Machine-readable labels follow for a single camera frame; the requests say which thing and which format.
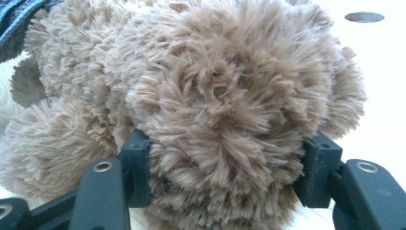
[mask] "plush ear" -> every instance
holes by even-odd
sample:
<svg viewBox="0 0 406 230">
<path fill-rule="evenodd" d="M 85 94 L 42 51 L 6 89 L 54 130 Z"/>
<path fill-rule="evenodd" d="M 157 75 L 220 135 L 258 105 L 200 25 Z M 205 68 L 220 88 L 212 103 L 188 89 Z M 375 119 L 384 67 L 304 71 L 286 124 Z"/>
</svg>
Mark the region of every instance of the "plush ear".
<svg viewBox="0 0 406 230">
<path fill-rule="evenodd" d="M 93 161 L 111 157 L 109 128 L 73 99 L 43 100 L 14 117 L 0 150 L 0 184 L 46 200 L 75 189 Z"/>
<path fill-rule="evenodd" d="M 46 98 L 44 86 L 39 80 L 38 66 L 33 57 L 22 60 L 14 69 L 11 94 L 15 102 L 23 107 L 29 107 Z"/>
</svg>

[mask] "stuffed animal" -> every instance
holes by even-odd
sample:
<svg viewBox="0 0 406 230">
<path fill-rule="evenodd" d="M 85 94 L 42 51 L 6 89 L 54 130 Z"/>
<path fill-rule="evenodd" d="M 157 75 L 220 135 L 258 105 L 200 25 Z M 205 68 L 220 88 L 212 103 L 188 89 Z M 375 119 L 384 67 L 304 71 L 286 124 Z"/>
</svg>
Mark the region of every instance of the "stuffed animal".
<svg viewBox="0 0 406 230">
<path fill-rule="evenodd" d="M 16 69 L 26 106 L 3 137 L 0 182 L 47 200 L 152 141 L 148 229 L 283 229 L 302 142 L 358 125 L 354 53 L 317 5 L 282 0 L 65 0 L 39 11 Z"/>
</svg>

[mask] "black bracket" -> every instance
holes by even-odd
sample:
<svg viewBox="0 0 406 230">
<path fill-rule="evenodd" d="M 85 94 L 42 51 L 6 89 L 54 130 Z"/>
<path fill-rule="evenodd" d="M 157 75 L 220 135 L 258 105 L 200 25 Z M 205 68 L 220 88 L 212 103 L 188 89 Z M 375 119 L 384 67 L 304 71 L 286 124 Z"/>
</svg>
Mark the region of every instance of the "black bracket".
<svg viewBox="0 0 406 230">
<path fill-rule="evenodd" d="M 0 200 L 0 230 L 130 229 L 129 207 L 152 201 L 150 141 L 135 129 L 119 159 L 86 168 L 76 191 L 32 211 L 21 198 Z M 364 160 L 341 162 L 342 149 L 319 133 L 304 142 L 304 175 L 293 185 L 301 203 L 327 208 L 336 202 L 337 230 L 406 230 L 406 194 L 383 167 Z"/>
</svg>

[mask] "black strap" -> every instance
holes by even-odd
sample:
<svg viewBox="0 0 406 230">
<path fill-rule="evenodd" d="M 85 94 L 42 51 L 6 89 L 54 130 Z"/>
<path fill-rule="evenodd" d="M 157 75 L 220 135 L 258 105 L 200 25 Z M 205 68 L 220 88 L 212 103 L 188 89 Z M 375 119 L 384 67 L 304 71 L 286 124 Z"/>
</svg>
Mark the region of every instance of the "black strap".
<svg viewBox="0 0 406 230">
<path fill-rule="evenodd" d="M 0 62 L 15 58 L 24 49 L 24 38 L 35 13 L 63 0 L 0 0 Z"/>
</svg>

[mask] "screw hole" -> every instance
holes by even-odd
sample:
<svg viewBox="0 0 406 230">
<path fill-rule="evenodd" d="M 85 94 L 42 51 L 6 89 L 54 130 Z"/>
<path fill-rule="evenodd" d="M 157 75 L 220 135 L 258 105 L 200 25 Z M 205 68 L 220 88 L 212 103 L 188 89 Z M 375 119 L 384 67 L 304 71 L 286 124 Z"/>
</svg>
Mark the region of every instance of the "screw hole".
<svg viewBox="0 0 406 230">
<path fill-rule="evenodd" d="M 350 22 L 356 23 L 374 23 L 385 19 L 385 16 L 376 12 L 359 11 L 352 12 L 345 16 Z"/>
<path fill-rule="evenodd" d="M 325 149 L 330 149 L 331 148 L 331 146 L 329 144 L 322 144 L 322 147 L 325 148 Z"/>
<path fill-rule="evenodd" d="M 2 204 L 0 205 L 0 219 L 5 218 L 12 210 L 12 206 L 10 204 Z"/>
<path fill-rule="evenodd" d="M 367 173 L 378 173 L 379 169 L 370 163 L 367 162 L 358 162 L 356 164 L 356 167 L 358 167 L 358 169 L 367 172 Z"/>
<path fill-rule="evenodd" d="M 113 167 L 113 164 L 111 164 L 108 161 L 103 161 L 103 162 L 100 162 L 99 164 L 95 165 L 95 167 L 93 167 L 93 170 L 96 173 L 102 173 L 102 172 L 106 172 L 106 171 L 110 170 L 111 167 Z"/>
</svg>

